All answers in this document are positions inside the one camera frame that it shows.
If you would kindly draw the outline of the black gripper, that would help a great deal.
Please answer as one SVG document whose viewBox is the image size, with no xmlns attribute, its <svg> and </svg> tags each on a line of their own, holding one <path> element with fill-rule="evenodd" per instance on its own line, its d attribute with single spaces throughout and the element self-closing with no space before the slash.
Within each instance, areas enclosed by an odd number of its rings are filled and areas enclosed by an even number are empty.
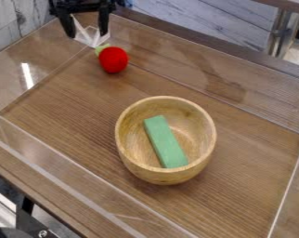
<svg viewBox="0 0 299 238">
<path fill-rule="evenodd" d="M 108 33 L 109 10 L 106 8 L 100 9 L 100 7 L 108 7 L 110 10 L 114 10 L 116 8 L 114 0 L 48 0 L 48 3 L 49 3 L 49 13 L 52 15 L 57 15 L 57 11 L 61 8 L 68 10 L 70 13 L 98 11 L 97 27 L 100 35 L 104 36 Z M 60 11 L 58 19 L 66 36 L 74 38 L 76 25 L 73 17 L 69 15 L 68 12 Z"/>
</svg>

